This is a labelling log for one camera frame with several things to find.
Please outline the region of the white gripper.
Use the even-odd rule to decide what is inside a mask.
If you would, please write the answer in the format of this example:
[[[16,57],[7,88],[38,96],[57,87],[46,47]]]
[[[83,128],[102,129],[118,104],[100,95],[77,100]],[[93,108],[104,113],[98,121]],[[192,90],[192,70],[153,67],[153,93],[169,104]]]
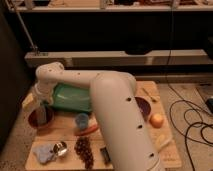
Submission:
[[[32,93],[29,93],[23,100],[22,109],[29,113],[30,126],[48,126],[54,119],[52,108],[39,102]]]

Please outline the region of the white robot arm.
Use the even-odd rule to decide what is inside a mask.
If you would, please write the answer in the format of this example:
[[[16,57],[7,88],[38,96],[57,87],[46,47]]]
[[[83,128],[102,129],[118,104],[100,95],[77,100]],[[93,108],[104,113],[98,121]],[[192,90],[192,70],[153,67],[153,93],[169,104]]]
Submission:
[[[92,111],[115,171],[165,171],[135,100],[137,81],[127,72],[67,70],[60,62],[40,65],[34,96],[41,103],[53,102],[59,83],[86,88]]]

